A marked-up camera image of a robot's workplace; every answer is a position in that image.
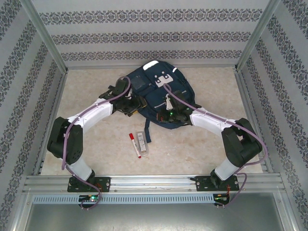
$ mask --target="marble floor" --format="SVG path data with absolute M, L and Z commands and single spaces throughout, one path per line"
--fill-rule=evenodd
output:
M 91 105 L 109 85 L 133 69 L 70 70 L 58 116 L 69 117 Z M 196 103 L 227 118 L 246 117 L 233 70 L 181 68 L 195 91 Z M 148 157 L 138 159 L 128 136 L 143 131 L 145 118 L 120 112 L 100 121 L 84 136 L 83 157 L 97 175 L 208 174 L 225 159 L 222 139 L 198 127 L 175 130 L 150 124 L 152 142 Z M 246 173 L 261 173 L 261 165 L 248 166 Z M 42 175 L 69 175 L 61 160 L 47 152 Z

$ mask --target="white marker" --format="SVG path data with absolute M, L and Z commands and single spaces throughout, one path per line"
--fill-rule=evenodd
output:
M 138 150 L 138 147 L 137 147 L 137 144 L 136 144 L 136 142 L 135 142 L 135 139 L 134 139 L 133 134 L 132 134 L 132 133 L 129 134 L 129 137 L 130 137 L 130 139 L 131 139 L 131 141 L 132 141 L 132 143 L 133 143 L 133 145 L 134 145 L 134 148 L 135 148 L 137 157 L 138 157 L 138 158 L 141 158 L 141 155 L 140 155 L 140 153 L 139 153 L 139 150 Z

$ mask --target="wall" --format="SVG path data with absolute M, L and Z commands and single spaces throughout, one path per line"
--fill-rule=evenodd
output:
M 282 174 L 300 230 L 308 230 L 307 2 L 280 2 L 242 70 L 272 166 Z
M 269 0 L 33 0 L 68 67 L 236 64 Z
M 40 153 L 62 79 L 20 2 L 0 0 L 0 231 Z

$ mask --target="mounting plate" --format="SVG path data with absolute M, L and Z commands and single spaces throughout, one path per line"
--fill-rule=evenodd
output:
M 191 180 L 196 182 L 198 192 L 226 191 L 227 185 L 230 186 L 230 191 L 238 191 L 240 189 L 236 176 L 231 176 L 229 179 L 224 181 L 218 189 L 212 184 L 210 178 L 210 176 L 197 176 L 195 178 L 191 178 Z
M 95 177 L 94 185 L 98 187 L 101 192 L 107 193 L 110 189 L 110 177 Z M 67 191 L 69 193 L 95 193 L 97 192 L 94 188 L 80 182 L 75 177 L 71 177 L 68 182 Z

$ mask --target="dark blue backpack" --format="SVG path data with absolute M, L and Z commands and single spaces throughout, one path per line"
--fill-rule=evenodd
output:
M 170 85 L 172 92 L 179 90 L 189 104 L 194 104 L 194 91 L 184 75 L 176 67 L 167 62 L 151 61 L 127 75 L 131 81 L 133 92 L 147 101 L 147 106 L 138 112 L 146 118 L 145 136 L 151 142 L 149 133 L 150 121 L 167 129 L 179 128 L 185 123 L 163 123 L 156 115 L 162 108 L 166 108 L 165 97 L 167 91 L 163 84 Z

